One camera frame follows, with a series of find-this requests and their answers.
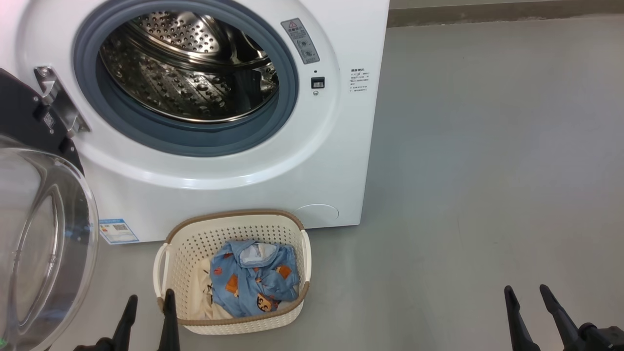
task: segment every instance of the concrete floor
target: concrete floor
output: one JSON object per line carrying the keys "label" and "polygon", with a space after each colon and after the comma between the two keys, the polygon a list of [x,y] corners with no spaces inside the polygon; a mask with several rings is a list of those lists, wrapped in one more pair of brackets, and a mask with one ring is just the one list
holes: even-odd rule
{"label": "concrete floor", "polygon": [[[511,284],[542,350],[562,349],[548,284],[577,325],[624,327],[624,18],[388,31],[362,224],[311,230],[295,323],[182,350],[511,350]],[[139,295],[130,349],[158,346],[160,244],[100,245],[52,351],[92,344]]]}

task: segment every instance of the brown basket rim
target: brown basket rim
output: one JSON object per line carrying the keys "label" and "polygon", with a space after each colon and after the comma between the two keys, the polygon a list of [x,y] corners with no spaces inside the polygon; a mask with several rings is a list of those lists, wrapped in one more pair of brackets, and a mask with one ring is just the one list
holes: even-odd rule
{"label": "brown basket rim", "polygon": [[[244,215],[280,215],[282,217],[287,217],[290,220],[292,220],[297,225],[297,227],[299,227],[299,230],[305,230],[299,218],[295,217],[295,215],[293,215],[292,213],[289,213],[286,211],[282,211],[282,210],[239,210],[239,211],[220,212],[220,213],[209,214],[209,215],[201,215],[198,217],[187,219],[184,222],[176,225],[175,228],[171,230],[171,232],[167,236],[167,239],[165,239],[165,242],[167,244],[171,244],[171,240],[173,239],[175,234],[177,234],[182,228],[186,227],[187,225],[197,223],[197,222],[203,222],[206,220],[227,218],[227,217],[239,217],[239,216],[244,216]],[[273,312],[269,312],[263,315],[254,315],[250,317],[230,318],[230,319],[216,319],[216,320],[178,319],[178,324],[196,326],[196,327],[208,327],[208,326],[216,326],[216,325],[232,325],[232,324],[256,322],[258,320],[279,317],[281,315],[290,313],[295,308],[297,308],[301,303],[303,303],[303,300],[308,294],[309,289],[310,289],[310,282],[306,281],[303,285],[303,290],[299,292],[299,297],[292,304],[290,304],[287,308],[283,310],[273,311]],[[160,311],[162,312],[162,308],[165,303],[163,298],[158,297],[157,303],[158,303],[158,307]]]}
{"label": "brown basket rim", "polygon": [[189,218],[189,219],[185,220],[184,222],[176,225],[171,230],[171,232],[169,232],[169,235],[165,239],[165,242],[168,243],[168,244],[171,244],[171,240],[173,239],[175,234],[177,234],[182,228],[186,227],[187,225],[190,225],[190,224],[193,224],[193,223],[197,223],[197,222],[203,222],[203,221],[206,221],[206,220],[220,219],[220,218],[227,218],[227,217],[240,217],[240,216],[244,216],[244,215],[280,215],[282,217],[287,217],[288,219],[292,220],[297,225],[297,227],[299,227],[299,230],[305,230],[305,228],[303,227],[303,224],[301,223],[299,218],[295,217],[295,215],[290,213],[290,212],[286,212],[286,211],[282,211],[282,210],[228,211],[228,212],[219,212],[219,213],[216,213],[216,214],[200,215],[200,216],[197,216],[197,217]]}

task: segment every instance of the qr code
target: qr code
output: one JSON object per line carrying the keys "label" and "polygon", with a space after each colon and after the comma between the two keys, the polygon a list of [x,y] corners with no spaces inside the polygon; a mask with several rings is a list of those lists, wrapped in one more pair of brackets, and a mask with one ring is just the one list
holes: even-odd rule
{"label": "qr code", "polygon": [[128,230],[128,227],[125,226],[125,224],[113,224],[113,228],[115,228],[115,230]]}

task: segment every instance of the wall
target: wall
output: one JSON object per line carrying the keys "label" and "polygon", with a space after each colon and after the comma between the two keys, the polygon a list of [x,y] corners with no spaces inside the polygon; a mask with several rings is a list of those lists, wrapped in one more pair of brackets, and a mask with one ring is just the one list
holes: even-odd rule
{"label": "wall", "polygon": [[456,5],[497,4],[502,2],[520,2],[518,0],[390,0],[391,9],[411,9],[415,7],[436,7]]}

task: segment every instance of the clothing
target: clothing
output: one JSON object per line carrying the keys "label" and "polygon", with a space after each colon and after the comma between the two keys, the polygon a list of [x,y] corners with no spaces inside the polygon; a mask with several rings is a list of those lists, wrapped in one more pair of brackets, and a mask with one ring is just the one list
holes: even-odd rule
{"label": "clothing", "polygon": [[212,279],[210,259],[203,259],[195,266],[188,298],[189,319],[228,319],[233,318],[223,307],[212,301]]}
{"label": "clothing", "polygon": [[295,249],[255,240],[229,241],[211,262],[215,304],[234,317],[275,311],[281,301],[294,301],[299,283]]}

